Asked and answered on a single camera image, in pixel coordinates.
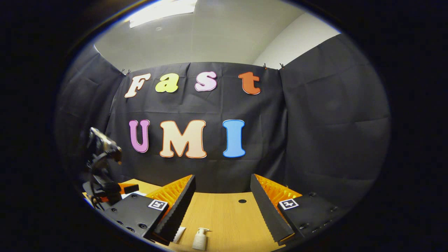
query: ceiling light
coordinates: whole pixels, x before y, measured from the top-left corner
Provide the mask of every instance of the ceiling light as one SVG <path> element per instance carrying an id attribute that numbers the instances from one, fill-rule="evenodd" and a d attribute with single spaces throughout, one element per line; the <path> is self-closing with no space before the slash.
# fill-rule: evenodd
<path id="1" fill-rule="evenodd" d="M 193 13 L 198 0 L 160 0 L 127 18 L 129 27 L 133 28 L 141 24 L 179 14 Z"/>

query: orange soft gripper pad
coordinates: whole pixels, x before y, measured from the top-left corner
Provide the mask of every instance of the orange soft gripper pad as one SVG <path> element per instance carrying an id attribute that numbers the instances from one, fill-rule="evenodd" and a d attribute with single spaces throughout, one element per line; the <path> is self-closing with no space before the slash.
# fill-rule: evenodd
<path id="1" fill-rule="evenodd" d="M 168 209 L 162 216 L 162 219 L 165 217 L 165 215 L 169 213 L 171 207 L 174 205 L 174 202 L 176 202 L 177 198 L 179 198 L 179 195 L 185 189 L 187 182 L 190 180 L 192 176 L 193 175 L 189 175 L 181 179 L 178 179 L 146 195 L 146 197 L 155 200 L 162 200 L 168 202 L 169 205 Z"/>
<path id="2" fill-rule="evenodd" d="M 294 199 L 297 197 L 302 196 L 302 194 L 295 192 L 285 186 L 280 185 L 279 183 L 276 183 L 270 179 L 267 179 L 265 177 L 262 177 L 260 175 L 254 174 L 257 178 L 258 182 L 260 183 L 261 187 L 266 192 L 267 196 L 271 200 L 274 207 L 277 209 L 277 212 L 282 216 L 282 218 L 286 221 L 286 219 L 283 217 L 283 214 L 278 209 L 277 205 L 282 200 L 289 200 Z"/>

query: yellow letter a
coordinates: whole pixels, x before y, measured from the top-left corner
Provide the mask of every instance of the yellow letter a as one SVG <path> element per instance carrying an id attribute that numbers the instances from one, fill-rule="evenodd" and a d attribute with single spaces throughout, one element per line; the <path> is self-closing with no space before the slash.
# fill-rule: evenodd
<path id="1" fill-rule="evenodd" d="M 173 93 L 177 90 L 177 81 L 179 80 L 179 75 L 177 74 L 165 74 L 160 77 L 161 82 L 157 83 L 155 90 L 159 93 L 168 92 Z"/>

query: table surface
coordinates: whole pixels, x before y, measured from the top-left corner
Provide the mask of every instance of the table surface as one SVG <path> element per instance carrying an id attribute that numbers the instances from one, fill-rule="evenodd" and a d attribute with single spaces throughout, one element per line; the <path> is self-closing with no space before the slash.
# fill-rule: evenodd
<path id="1" fill-rule="evenodd" d="M 138 184 L 139 191 L 146 194 L 160 188 L 136 179 L 125 183 Z M 208 252 L 268 252 L 284 247 L 274 242 L 252 192 L 195 192 L 181 226 L 186 229 L 177 244 L 157 244 L 177 252 L 198 252 L 192 248 L 193 240 L 198 228 L 203 227 L 210 229 L 206 232 Z"/>

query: letter s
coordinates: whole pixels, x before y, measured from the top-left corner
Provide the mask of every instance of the letter s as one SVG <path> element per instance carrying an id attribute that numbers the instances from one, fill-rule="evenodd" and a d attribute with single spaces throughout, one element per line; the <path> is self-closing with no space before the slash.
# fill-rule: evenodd
<path id="1" fill-rule="evenodd" d="M 196 77 L 198 83 L 196 83 L 194 88 L 198 92 L 212 91 L 216 87 L 216 80 L 214 78 L 216 78 L 215 72 L 202 72 Z"/>

